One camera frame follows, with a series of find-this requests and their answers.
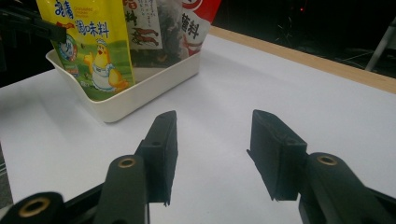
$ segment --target white tabletop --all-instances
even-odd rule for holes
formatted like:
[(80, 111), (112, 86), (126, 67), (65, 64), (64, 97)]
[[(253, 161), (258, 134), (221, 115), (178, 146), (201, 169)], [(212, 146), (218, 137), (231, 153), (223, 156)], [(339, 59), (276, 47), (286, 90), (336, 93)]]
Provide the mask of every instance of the white tabletop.
[(394, 94), (209, 35), (197, 76), (115, 123), (91, 116), (55, 70), (0, 89), (14, 202), (48, 190), (67, 201), (102, 183), (156, 116), (176, 110), (172, 201), (150, 206), (151, 223), (301, 223), (298, 202), (272, 202), (246, 153), (253, 109), (280, 117), (308, 153), (338, 156), (396, 197)]

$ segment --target white and red package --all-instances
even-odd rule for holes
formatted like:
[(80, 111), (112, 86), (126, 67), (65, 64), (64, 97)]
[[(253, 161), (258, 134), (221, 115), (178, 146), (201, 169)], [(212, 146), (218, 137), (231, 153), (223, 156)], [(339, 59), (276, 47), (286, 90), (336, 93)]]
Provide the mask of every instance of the white and red package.
[(215, 19), (221, 0), (183, 0), (182, 46), (187, 55), (199, 52)]

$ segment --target chicken illustration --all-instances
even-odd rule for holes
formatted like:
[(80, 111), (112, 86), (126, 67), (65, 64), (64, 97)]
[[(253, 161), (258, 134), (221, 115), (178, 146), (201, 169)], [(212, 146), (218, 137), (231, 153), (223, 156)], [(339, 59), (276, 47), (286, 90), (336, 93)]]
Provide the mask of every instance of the chicken illustration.
[(90, 68), (94, 87), (100, 91), (122, 91), (129, 86), (119, 70), (111, 63), (110, 52), (103, 39), (97, 39), (97, 52), (84, 56), (84, 63)]

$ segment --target yellow package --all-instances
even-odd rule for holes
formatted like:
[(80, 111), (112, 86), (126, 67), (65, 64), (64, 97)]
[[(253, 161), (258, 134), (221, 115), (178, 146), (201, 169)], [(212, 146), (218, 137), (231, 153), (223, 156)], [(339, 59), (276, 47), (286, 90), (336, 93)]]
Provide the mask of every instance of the yellow package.
[(102, 101), (134, 85), (121, 1), (36, 2), (43, 20), (66, 28), (66, 43), (52, 45), (90, 99)]

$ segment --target white tray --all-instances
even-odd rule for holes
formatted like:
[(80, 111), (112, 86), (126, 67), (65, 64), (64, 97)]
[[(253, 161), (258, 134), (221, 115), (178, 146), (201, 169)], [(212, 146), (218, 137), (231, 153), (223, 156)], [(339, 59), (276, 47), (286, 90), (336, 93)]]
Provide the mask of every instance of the white tray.
[(124, 118), (140, 106), (197, 74), (200, 65), (198, 53), (166, 69), (135, 68), (137, 84), (104, 101), (96, 102), (91, 100), (76, 79), (63, 69), (54, 49), (47, 53), (46, 58), (79, 96), (83, 104), (104, 122), (114, 122)]

